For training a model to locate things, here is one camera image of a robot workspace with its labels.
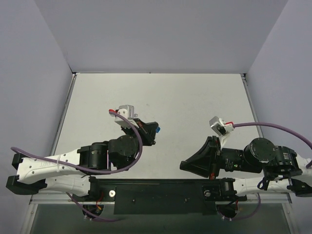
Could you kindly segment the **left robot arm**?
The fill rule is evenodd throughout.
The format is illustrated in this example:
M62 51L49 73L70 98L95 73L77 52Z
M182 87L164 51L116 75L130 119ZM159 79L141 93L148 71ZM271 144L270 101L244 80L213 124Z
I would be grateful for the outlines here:
M13 147L12 166L6 188L16 195L35 195L50 190L84 196L90 201L99 198L100 188L91 184L92 175L111 175L133 167L144 146L155 145L159 132L157 122L145 123L139 118L116 117L124 135L109 141L94 142L67 153L40 157Z

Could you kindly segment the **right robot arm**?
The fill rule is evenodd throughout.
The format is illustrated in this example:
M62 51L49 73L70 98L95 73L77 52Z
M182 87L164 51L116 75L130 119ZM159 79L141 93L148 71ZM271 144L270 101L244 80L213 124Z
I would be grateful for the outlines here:
M222 199L252 193L294 193L297 197L312 195L312 170L308 160L293 149L275 146L265 138L253 139L243 150L224 148L223 138L209 136L204 145L180 163L180 169L215 180L220 170L263 174L259 178L234 178L218 186Z

